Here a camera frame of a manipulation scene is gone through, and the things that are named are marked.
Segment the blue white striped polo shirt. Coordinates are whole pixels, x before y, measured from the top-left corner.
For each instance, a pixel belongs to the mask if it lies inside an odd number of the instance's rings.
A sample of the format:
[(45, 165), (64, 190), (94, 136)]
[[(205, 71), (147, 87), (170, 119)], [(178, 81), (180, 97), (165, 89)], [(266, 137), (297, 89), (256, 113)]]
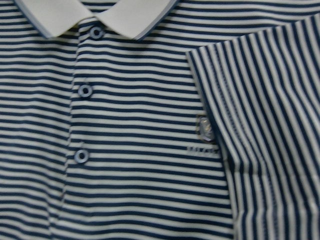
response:
[(3, 0), (3, 240), (317, 240), (317, 0)]

